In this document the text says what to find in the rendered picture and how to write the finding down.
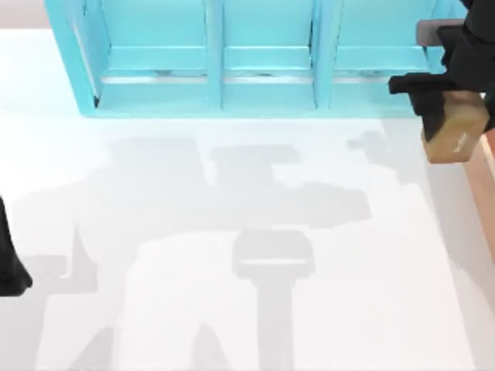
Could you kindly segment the brown book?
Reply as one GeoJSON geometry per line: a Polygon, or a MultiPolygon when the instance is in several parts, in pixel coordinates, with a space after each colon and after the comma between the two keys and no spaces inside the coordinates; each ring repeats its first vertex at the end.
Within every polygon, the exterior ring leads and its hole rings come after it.
{"type": "Polygon", "coordinates": [[[467,162],[489,123],[480,94],[446,91],[435,111],[422,117],[422,144],[432,164],[467,162]]]}

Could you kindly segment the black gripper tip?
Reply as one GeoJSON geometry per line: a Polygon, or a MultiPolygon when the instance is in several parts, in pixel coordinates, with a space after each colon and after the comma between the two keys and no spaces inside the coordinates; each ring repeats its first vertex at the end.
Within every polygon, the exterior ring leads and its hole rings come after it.
{"type": "Polygon", "coordinates": [[[33,279],[19,259],[0,196],[0,297],[18,297],[32,287],[33,279]]]}

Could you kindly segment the light blue rack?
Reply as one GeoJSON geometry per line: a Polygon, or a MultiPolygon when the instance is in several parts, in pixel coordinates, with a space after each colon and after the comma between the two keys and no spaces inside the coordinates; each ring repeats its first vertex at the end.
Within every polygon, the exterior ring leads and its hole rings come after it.
{"type": "Polygon", "coordinates": [[[441,73],[422,20],[461,0],[44,0],[86,117],[413,115],[388,80],[441,73]]]}

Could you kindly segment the pale grey rounded box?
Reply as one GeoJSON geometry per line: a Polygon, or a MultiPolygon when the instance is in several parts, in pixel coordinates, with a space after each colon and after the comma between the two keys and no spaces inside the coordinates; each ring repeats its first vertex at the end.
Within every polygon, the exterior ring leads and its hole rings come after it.
{"type": "Polygon", "coordinates": [[[416,25],[416,43],[422,47],[441,46],[441,27],[461,26],[463,19],[423,19],[416,25]]]}

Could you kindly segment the shallow salmon box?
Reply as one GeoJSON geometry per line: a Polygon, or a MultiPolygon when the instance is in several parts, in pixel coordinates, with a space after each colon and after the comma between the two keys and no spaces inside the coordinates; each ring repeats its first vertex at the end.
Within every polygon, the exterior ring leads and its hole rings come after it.
{"type": "Polygon", "coordinates": [[[482,136],[465,164],[480,224],[495,263],[495,129],[482,136]]]}

